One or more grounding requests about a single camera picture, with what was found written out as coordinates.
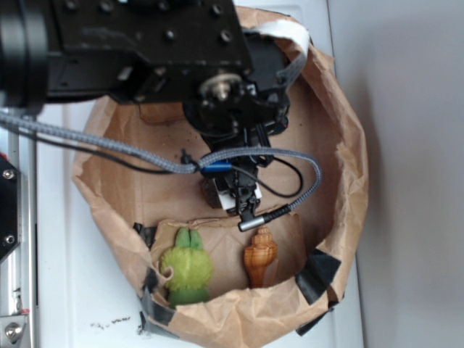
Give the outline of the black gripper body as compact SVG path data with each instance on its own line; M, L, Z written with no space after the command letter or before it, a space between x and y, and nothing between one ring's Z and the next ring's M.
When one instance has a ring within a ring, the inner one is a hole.
M241 147L269 147L269 138L288 126L289 98L286 79L279 71L286 66L281 50L272 38L247 32L246 43L253 71L241 80L222 79L226 95L212 89L202 93L202 101L183 103L188 122L200 133L212 152ZM226 170L202 172L220 196L232 206L226 211L246 222L254 219L260 199L257 174L274 160L271 155L244 155L227 160Z

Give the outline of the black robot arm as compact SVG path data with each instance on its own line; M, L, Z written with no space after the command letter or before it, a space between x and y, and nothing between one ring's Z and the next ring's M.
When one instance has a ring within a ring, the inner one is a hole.
M288 125L289 79L232 1L3 1L1 106L108 96L180 102L213 151L267 146Z

